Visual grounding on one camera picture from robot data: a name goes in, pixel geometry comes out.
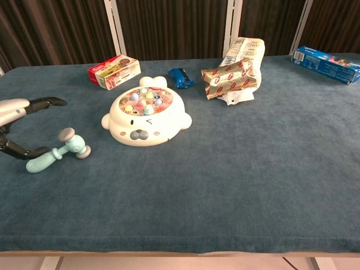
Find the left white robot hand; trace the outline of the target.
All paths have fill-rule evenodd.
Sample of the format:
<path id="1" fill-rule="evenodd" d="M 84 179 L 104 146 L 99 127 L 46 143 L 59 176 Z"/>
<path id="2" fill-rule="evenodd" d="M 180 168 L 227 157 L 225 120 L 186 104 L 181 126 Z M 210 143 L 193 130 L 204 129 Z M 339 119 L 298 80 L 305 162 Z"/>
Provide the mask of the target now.
<path id="1" fill-rule="evenodd" d="M 36 113 L 50 106 L 66 106 L 67 102 L 57 97 L 42 97 L 34 100 L 14 98 L 1 101 L 1 152 L 21 160 L 35 159 L 48 151 L 48 147 L 27 150 L 6 137 L 11 125 L 25 115 Z"/>

